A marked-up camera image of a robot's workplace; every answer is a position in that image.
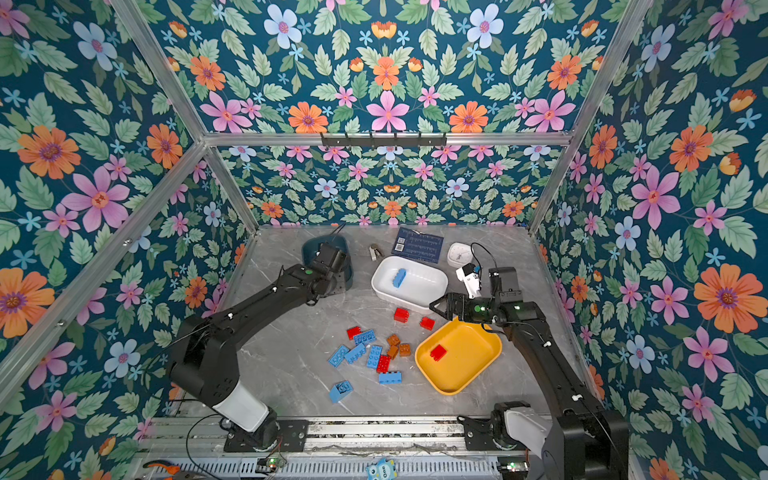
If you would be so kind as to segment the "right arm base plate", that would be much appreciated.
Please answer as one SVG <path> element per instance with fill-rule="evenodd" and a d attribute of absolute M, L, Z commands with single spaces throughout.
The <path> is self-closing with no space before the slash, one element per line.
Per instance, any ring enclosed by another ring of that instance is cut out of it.
<path fill-rule="evenodd" d="M 494 424 L 490 418 L 458 416 L 457 422 L 463 428 L 463 438 L 467 451 L 504 451 L 514 445 L 494 435 Z"/>

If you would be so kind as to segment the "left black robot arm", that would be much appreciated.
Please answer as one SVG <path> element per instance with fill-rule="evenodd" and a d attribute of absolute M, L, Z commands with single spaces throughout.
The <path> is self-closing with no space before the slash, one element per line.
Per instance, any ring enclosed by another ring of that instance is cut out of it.
<path fill-rule="evenodd" d="M 241 380 L 238 352 L 284 314 L 347 289 L 346 248 L 322 242 L 307 265 L 283 268 L 264 289 L 208 317 L 190 316 L 169 349 L 170 380 L 262 447 L 276 416 Z"/>

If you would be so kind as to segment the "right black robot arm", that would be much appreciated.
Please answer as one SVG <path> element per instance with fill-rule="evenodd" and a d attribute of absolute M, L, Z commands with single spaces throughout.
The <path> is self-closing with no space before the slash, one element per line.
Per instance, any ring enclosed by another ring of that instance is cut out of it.
<path fill-rule="evenodd" d="M 510 341 L 531 369 L 549 413 L 524 401 L 495 405 L 486 420 L 462 418 L 466 432 L 479 433 L 499 450 L 524 448 L 537 458 L 547 479 L 626 479 L 629 425 L 605 408 L 566 359 L 541 308 L 526 301 L 513 267 L 489 271 L 488 297 L 448 292 L 429 308 L 447 320 L 476 324 Z"/>

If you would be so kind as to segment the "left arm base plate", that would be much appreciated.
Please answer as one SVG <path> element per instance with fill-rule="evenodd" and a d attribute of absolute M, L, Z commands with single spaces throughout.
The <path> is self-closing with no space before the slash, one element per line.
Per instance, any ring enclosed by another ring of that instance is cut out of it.
<path fill-rule="evenodd" d="M 227 432 L 223 450 L 226 453 L 302 452 L 308 439 L 310 422 L 301 419 L 267 419 L 254 432 L 228 420 L 220 426 Z"/>

